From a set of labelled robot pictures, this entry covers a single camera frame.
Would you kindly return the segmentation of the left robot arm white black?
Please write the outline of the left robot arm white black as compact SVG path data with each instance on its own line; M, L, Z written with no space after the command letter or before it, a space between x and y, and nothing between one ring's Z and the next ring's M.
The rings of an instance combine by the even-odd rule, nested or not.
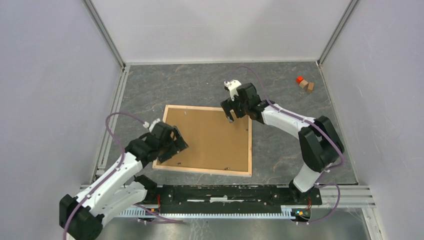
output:
M65 195L59 202L59 225L63 239L95 240L104 226L127 208L158 198L158 185L145 175L136 176L148 164L163 163L188 148L176 126L160 119L140 137L123 148L120 158L94 183L76 196Z

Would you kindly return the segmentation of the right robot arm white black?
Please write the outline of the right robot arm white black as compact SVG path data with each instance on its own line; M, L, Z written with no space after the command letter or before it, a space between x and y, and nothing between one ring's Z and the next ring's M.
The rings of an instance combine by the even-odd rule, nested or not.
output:
M229 98L222 101L220 106L229 122L248 116L253 121L282 130L299 141L303 165L289 183L288 196L293 203L306 201L322 173L329 170L337 159L344 161L345 147L328 117L306 117L273 101L262 100L252 83L242 84L238 80L231 80L223 85L229 92Z

